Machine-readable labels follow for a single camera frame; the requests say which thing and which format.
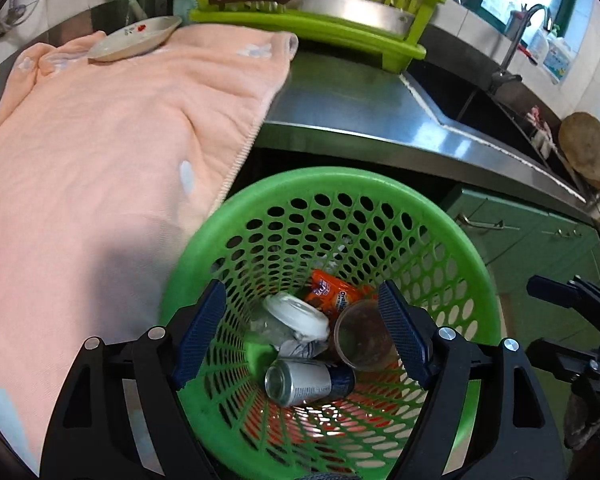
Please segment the clear plastic cup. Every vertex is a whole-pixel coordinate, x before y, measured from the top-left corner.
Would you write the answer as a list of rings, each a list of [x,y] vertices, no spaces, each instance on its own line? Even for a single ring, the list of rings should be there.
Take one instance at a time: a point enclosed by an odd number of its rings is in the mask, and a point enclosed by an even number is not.
[[[373,299],[350,304],[340,313],[332,342],[340,359],[359,372],[379,372],[398,359],[378,302]]]

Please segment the blue silver drink can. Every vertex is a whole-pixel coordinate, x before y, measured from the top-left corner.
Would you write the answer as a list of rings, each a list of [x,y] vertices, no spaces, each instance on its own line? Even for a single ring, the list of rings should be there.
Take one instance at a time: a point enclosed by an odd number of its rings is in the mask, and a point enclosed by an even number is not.
[[[355,386],[351,367],[317,360],[277,359],[264,376],[266,395],[282,408],[343,399]]]

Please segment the silver foil wrapper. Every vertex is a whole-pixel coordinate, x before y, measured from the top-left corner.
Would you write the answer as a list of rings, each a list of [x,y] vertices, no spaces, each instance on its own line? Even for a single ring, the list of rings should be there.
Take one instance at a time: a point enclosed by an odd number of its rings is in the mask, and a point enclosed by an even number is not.
[[[282,359],[314,359],[329,347],[327,340],[298,341],[288,339],[277,349],[278,356]]]

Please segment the orange Ovaltine snack packet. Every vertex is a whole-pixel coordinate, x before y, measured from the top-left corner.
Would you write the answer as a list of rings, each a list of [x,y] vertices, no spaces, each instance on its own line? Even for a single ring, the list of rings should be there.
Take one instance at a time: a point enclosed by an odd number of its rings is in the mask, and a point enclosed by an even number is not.
[[[326,315],[330,322],[335,322],[350,304],[370,298],[374,293],[370,285],[356,287],[322,270],[313,270],[304,301]]]

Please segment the white plastic cup lid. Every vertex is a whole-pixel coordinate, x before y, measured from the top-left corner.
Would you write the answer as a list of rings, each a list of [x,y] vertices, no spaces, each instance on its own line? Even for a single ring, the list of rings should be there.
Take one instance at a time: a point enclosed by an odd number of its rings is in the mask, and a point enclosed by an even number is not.
[[[278,292],[266,296],[262,307],[269,315],[291,330],[298,341],[324,341],[329,337],[328,317],[291,294]]]

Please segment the red plastic stool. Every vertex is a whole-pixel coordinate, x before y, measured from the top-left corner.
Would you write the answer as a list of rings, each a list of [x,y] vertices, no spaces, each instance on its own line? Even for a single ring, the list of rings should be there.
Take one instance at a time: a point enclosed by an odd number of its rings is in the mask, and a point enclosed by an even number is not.
[[[415,416],[425,398],[424,390],[393,365],[382,372],[358,374],[353,392],[343,400],[281,408],[262,388],[249,385],[238,391],[232,408],[244,416],[248,436],[276,444],[301,443],[389,427],[394,418]]]

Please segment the green cabinet door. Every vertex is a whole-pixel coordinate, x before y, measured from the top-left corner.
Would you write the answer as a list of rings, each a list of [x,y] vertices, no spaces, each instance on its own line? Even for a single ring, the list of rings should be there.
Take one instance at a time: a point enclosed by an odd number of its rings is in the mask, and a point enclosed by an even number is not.
[[[538,274],[565,283],[580,276],[600,286],[600,236],[596,229],[559,214],[456,188],[441,208],[477,248],[501,299],[507,333],[523,346],[547,338],[594,350],[600,333],[573,310],[528,295]]]

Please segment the green plastic waste basket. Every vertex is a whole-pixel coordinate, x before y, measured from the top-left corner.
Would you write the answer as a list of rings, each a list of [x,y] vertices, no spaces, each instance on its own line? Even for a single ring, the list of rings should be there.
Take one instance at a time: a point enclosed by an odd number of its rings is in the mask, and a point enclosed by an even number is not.
[[[482,344],[501,338],[498,300],[477,249],[411,188],[337,167],[287,171],[244,188],[189,241],[160,306],[168,322],[211,280],[225,286],[224,318],[197,377],[178,397],[206,451],[239,478],[386,478],[422,410],[342,437],[276,444],[248,436],[232,402],[241,388],[263,389],[264,351],[245,338],[251,312],[268,295],[298,292],[313,270],[356,287],[393,281],[438,325]]]

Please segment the round wooden cutting board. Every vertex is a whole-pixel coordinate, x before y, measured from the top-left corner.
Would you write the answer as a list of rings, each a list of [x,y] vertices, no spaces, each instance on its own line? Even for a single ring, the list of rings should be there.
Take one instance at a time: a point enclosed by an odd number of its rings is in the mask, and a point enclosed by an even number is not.
[[[562,121],[558,142],[571,167],[600,189],[600,121],[574,112]]]

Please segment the peach pink towel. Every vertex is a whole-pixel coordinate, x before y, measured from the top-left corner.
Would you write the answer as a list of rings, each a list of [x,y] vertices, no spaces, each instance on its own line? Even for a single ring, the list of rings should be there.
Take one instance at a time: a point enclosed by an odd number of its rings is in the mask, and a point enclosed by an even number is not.
[[[83,341],[157,324],[298,49],[290,32],[190,25],[96,64],[100,40],[22,51],[0,101],[0,430],[32,469]]]

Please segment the steel sink faucet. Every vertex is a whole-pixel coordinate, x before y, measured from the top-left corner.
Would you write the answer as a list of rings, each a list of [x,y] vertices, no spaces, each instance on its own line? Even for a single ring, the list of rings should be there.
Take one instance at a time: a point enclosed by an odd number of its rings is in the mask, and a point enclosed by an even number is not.
[[[498,66],[498,69],[491,75],[488,92],[492,94],[492,96],[494,96],[504,84],[522,81],[521,75],[513,74],[509,71],[509,65],[513,62],[515,53],[521,46],[524,31],[530,25],[531,19],[538,12],[543,13],[542,29],[548,32],[550,30],[550,24],[552,24],[552,14],[550,14],[550,8],[548,6],[543,6],[541,3],[535,3],[528,8],[528,6],[524,4],[520,10],[510,11],[509,19],[505,27],[505,36],[510,40],[510,45],[506,51],[506,55],[504,55],[502,62]]]

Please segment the white detergent bottle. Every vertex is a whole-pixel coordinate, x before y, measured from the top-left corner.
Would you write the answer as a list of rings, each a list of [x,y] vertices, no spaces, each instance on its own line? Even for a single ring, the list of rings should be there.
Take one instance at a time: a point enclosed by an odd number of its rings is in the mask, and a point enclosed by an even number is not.
[[[552,78],[553,84],[561,84],[568,75],[576,55],[562,37],[550,35],[543,67]]]

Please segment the lime green dish rack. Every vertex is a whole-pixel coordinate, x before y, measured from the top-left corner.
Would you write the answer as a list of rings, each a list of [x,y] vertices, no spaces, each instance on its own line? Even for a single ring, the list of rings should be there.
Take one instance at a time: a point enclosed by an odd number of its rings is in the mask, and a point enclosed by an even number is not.
[[[198,23],[286,30],[301,39],[376,56],[403,72],[426,49],[419,42],[445,0],[197,0]]]

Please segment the white ceramic plate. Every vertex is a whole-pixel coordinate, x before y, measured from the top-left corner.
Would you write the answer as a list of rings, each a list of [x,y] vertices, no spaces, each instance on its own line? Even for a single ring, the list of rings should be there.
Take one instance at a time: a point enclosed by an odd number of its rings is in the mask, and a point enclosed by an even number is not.
[[[164,44],[181,24],[177,16],[157,16],[125,26],[94,44],[87,59],[111,63],[145,54]]]

